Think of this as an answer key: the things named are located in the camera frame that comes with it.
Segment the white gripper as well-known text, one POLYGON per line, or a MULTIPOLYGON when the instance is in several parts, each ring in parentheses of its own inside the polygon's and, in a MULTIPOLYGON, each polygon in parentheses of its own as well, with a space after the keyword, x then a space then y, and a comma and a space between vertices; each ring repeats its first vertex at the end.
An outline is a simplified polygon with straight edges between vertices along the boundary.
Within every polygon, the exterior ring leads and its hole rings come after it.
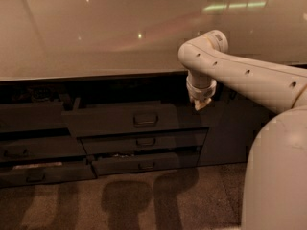
POLYGON ((216 92, 217 82, 207 76, 189 75, 186 78, 186 87, 190 101, 194 102, 195 109, 200 111, 212 102, 211 97, 216 92))

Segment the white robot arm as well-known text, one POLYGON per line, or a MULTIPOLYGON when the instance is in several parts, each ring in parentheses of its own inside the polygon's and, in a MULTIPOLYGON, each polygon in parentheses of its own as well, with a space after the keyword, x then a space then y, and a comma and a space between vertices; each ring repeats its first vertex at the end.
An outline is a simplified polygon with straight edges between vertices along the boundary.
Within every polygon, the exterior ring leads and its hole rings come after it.
POLYGON ((196 109, 222 83, 275 113, 248 156, 242 230, 307 230, 307 73, 304 69, 236 57, 213 30, 183 43, 180 63, 196 109))

